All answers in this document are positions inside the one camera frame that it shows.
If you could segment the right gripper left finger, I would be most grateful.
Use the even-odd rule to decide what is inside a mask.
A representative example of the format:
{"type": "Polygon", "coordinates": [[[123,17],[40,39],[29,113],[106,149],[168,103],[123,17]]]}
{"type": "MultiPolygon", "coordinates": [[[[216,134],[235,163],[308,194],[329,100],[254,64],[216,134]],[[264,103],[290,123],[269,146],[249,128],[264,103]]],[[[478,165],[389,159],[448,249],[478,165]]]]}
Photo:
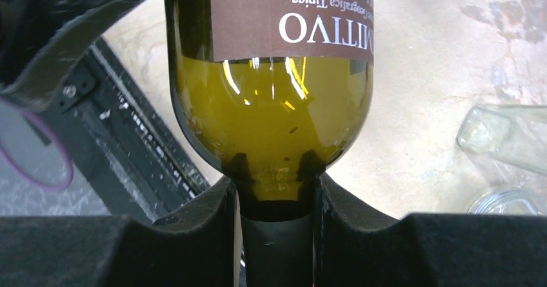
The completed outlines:
{"type": "Polygon", "coordinates": [[[233,286],[235,190],[219,181],[153,225],[3,217],[2,286],[233,286]]]}

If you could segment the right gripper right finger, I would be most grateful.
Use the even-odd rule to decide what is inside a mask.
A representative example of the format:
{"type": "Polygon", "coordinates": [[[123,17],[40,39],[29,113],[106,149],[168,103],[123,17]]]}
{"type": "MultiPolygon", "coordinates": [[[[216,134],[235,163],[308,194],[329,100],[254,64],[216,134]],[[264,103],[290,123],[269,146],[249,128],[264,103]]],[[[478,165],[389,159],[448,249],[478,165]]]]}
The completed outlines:
{"type": "Polygon", "coordinates": [[[317,192],[317,286],[545,286],[546,218],[394,219],[329,176],[317,192]]]}

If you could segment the dark bottle brown label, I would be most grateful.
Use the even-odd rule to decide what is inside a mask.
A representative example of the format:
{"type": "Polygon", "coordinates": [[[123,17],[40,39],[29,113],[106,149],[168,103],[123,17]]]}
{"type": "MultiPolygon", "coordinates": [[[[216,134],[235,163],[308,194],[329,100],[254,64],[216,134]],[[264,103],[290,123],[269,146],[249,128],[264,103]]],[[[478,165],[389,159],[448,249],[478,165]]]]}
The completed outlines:
{"type": "Polygon", "coordinates": [[[172,98],[235,185],[246,283],[311,286],[318,178],[370,108],[373,0],[164,0],[172,98]]]}

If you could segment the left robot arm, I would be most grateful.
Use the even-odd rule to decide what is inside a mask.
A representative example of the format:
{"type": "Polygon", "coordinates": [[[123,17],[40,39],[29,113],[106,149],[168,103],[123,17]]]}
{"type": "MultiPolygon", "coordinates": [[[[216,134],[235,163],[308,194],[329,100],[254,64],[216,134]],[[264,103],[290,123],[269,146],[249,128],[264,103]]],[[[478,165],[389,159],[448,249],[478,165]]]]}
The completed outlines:
{"type": "Polygon", "coordinates": [[[145,0],[1,0],[1,97],[42,111],[102,34],[145,0]]]}

